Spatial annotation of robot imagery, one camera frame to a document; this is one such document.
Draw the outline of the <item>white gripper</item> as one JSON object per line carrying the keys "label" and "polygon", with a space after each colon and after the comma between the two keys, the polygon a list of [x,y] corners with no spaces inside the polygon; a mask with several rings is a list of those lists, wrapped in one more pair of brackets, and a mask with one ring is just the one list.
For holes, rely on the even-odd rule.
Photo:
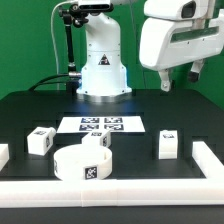
{"label": "white gripper", "polygon": [[143,67],[159,71],[161,89],[165,92],[172,88],[171,71],[168,68],[194,61],[188,80],[195,83],[205,63],[203,58],[217,55],[224,48],[223,16],[210,21],[209,27],[217,28],[214,34],[172,41],[175,33],[188,32],[191,26],[191,21],[175,22],[155,18],[148,18],[143,24],[139,59]]}

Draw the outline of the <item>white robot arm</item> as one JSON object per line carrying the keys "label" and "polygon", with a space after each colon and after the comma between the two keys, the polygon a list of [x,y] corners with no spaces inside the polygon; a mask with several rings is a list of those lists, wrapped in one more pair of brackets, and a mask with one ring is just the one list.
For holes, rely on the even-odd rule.
{"label": "white robot arm", "polygon": [[[78,0],[87,19],[87,62],[78,92],[95,99],[127,94],[127,73],[120,60],[120,27],[105,13],[125,0]],[[216,0],[146,0],[147,17],[140,37],[139,59],[156,71],[161,89],[171,89],[170,70],[190,63],[198,78],[204,60],[224,49],[224,8]]]}

